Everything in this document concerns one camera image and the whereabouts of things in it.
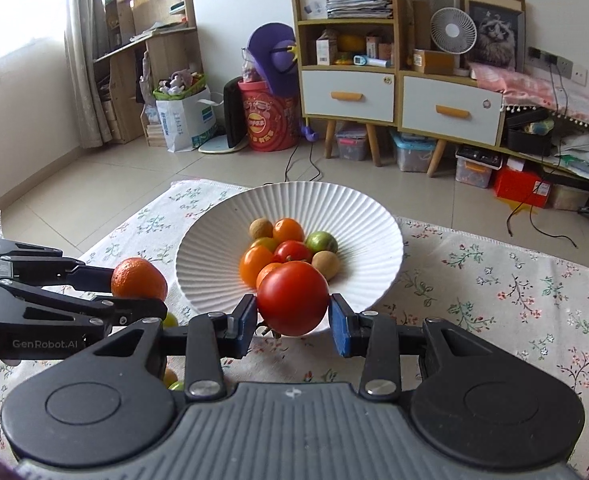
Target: shopping bag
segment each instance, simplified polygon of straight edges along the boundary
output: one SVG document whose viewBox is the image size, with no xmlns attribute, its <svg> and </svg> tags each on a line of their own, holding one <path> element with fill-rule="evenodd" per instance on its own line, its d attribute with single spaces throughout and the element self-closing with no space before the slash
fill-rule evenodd
<svg viewBox="0 0 589 480">
<path fill-rule="evenodd" d="M 169 152 L 189 152 L 214 137 L 216 118 L 210 89 L 180 100 L 158 100 L 157 110 Z"/>
</svg>

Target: curtain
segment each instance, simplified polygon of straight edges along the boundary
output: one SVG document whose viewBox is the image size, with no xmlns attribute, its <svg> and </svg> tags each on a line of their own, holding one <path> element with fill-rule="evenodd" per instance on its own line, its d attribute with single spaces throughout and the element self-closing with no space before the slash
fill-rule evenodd
<svg viewBox="0 0 589 480">
<path fill-rule="evenodd" d="M 101 0 L 66 0 L 65 49 L 82 148 L 96 148 L 112 139 L 98 97 L 93 60 L 108 51 L 108 30 Z"/>
</svg>

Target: floral tablecloth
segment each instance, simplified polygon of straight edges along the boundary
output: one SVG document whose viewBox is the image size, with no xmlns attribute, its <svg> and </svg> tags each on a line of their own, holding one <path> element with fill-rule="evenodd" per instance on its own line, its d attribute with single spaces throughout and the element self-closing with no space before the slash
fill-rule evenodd
<svg viewBox="0 0 589 480">
<path fill-rule="evenodd" d="M 180 322 L 194 312 L 178 290 L 174 256 L 186 230 L 217 203 L 243 191 L 209 180 L 175 183 L 81 257 L 115 266 L 129 256 L 153 262 L 169 282 L 169 309 Z M 581 397 L 586 425 L 570 459 L 589 474 L 589 269 L 496 240 L 399 218 L 405 255 L 398 280 L 377 305 L 400 324 L 444 317 L 569 384 Z M 76 294 L 69 286 L 63 292 Z M 1 364 L 0 407 L 19 382 L 53 362 Z M 180 376 L 182 358 L 171 358 Z M 241 361 L 222 361 L 226 379 L 358 384 L 363 359 L 340 358 L 328 333 L 255 338 Z M 416 358 L 402 358 L 404 389 L 419 382 Z M 0 429 L 0 455 L 14 461 Z"/>
</svg>

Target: red bucket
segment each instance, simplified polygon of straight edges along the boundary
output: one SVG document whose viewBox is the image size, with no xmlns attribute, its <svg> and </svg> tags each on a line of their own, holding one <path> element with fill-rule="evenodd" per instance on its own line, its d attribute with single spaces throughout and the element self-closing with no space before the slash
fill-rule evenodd
<svg viewBox="0 0 589 480">
<path fill-rule="evenodd" d="M 248 125 L 250 147 L 258 152 L 292 148 L 299 140 L 299 96 L 283 99 L 268 90 L 268 83 L 239 82 Z"/>
</svg>

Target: cat picture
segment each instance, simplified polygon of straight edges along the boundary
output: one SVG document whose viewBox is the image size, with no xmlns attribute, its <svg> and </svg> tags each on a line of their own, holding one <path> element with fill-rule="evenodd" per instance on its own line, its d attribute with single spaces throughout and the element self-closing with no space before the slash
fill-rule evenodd
<svg viewBox="0 0 589 480">
<path fill-rule="evenodd" d="M 514 70 L 516 50 L 517 42 L 510 22 L 502 21 L 499 14 L 491 16 L 491 12 L 488 11 L 477 30 L 477 43 L 473 51 L 475 59 Z"/>
<path fill-rule="evenodd" d="M 523 71 L 523 53 L 519 52 L 523 38 L 520 13 L 479 2 L 470 2 L 470 16 L 477 27 L 477 41 L 468 55 L 469 61 Z"/>
</svg>

